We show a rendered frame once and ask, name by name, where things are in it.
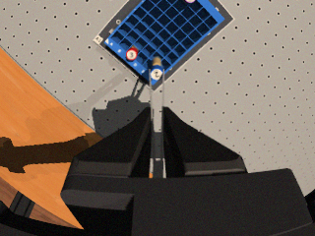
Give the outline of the white perforated base plate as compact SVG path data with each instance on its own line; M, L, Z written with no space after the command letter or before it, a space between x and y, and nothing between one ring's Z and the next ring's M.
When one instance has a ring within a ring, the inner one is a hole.
M127 0L0 0L0 47L105 138L150 89L94 42ZM220 0L234 21L164 83L164 106L242 156L315 190L315 0Z

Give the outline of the blue grid rack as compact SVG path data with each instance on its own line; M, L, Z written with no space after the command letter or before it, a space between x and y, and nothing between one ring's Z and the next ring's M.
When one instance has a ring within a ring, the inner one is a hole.
M187 4L183 0L158 1L143 0L104 42L147 81L154 56L161 58L166 73L224 20L209 0ZM133 44L139 52L136 59L129 60L126 52Z

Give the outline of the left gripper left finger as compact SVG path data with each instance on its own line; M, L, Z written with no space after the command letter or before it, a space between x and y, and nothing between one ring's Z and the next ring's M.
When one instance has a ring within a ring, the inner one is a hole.
M150 178L151 110L146 107L131 123L74 156L67 175L80 172L135 178L141 166L140 177Z

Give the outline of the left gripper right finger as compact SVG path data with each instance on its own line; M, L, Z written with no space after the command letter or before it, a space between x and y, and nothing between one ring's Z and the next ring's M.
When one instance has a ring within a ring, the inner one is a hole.
M163 149L166 178L248 173L241 155L183 122L169 107L163 108Z

